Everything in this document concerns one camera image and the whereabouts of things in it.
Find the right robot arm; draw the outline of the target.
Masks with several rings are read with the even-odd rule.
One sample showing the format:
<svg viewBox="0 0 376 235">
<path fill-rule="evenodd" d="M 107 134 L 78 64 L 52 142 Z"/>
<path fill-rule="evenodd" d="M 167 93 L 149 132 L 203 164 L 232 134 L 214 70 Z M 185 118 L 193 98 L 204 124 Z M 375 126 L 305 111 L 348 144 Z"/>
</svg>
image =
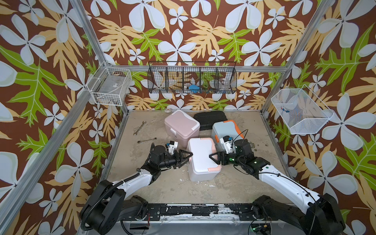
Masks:
<svg viewBox="0 0 376 235">
<path fill-rule="evenodd" d="M 240 166 L 246 174 L 273 187 L 294 205 L 280 203 L 263 195 L 253 203 L 254 218 L 284 221 L 306 235 L 339 235 L 346 227 L 337 201 L 320 195 L 281 173 L 269 161 L 256 157 L 247 140 L 226 142 L 227 150 L 209 155 L 218 165 Z"/>
</svg>

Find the white first aid kit box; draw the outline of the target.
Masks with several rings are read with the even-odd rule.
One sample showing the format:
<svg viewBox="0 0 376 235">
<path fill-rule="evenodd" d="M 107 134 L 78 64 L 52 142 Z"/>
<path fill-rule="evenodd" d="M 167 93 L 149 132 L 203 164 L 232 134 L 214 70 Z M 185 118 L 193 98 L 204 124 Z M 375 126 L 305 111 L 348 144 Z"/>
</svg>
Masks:
<svg viewBox="0 0 376 235">
<path fill-rule="evenodd" d="M 189 178 L 192 182 L 213 180 L 221 172 L 222 166 L 209 157 L 217 153 L 212 138 L 190 139 L 187 151 L 193 154 L 188 162 Z"/>
</svg>

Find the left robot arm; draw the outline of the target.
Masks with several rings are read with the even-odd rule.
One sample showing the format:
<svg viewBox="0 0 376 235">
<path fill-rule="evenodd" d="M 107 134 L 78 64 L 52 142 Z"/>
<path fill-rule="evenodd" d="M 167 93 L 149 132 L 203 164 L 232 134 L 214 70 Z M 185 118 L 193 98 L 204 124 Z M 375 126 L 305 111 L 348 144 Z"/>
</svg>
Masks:
<svg viewBox="0 0 376 235">
<path fill-rule="evenodd" d="M 125 219 L 144 220 L 149 216 L 148 202 L 133 194 L 154 183 L 162 171 L 184 166 L 193 153 L 178 150 L 176 142 L 165 146 L 151 145 L 144 164 L 131 176 L 110 182 L 101 181 L 80 212 L 82 231 L 107 234 L 117 222 Z"/>
</svg>

